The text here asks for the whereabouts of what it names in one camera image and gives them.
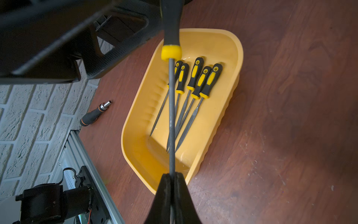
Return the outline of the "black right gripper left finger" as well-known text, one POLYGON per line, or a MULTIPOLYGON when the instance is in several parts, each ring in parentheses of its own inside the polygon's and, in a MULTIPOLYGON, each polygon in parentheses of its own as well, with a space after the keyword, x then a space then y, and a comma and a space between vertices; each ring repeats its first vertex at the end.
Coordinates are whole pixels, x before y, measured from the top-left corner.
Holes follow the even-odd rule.
POLYGON ((171 177, 163 174, 145 224, 169 224, 171 219, 171 177))

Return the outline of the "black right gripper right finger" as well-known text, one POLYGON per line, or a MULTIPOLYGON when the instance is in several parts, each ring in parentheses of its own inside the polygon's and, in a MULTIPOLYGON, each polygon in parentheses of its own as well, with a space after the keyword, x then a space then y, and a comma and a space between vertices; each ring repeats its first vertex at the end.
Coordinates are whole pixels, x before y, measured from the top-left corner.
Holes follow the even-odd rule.
POLYGON ((182 173, 174 176, 174 220, 176 224, 201 224, 182 173))

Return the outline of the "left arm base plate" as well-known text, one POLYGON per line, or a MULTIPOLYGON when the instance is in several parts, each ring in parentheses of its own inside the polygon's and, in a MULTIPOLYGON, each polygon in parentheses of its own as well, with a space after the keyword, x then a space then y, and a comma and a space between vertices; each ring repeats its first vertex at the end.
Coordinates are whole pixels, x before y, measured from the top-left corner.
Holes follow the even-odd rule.
POLYGON ((100 195, 99 188, 95 185, 95 181, 86 166, 80 168, 75 181, 75 187, 82 191, 87 190, 80 197, 84 199, 88 206, 84 212, 87 219, 85 224, 108 224, 110 221, 109 211, 100 195))

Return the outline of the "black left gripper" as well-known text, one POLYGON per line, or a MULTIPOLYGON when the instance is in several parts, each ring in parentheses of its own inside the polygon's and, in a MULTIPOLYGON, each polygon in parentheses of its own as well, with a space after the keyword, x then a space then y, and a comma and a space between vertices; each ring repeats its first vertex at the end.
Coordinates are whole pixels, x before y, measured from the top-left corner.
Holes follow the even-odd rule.
POLYGON ((64 84, 103 77, 165 32, 179 44, 188 1, 1 1, 1 84, 64 84))

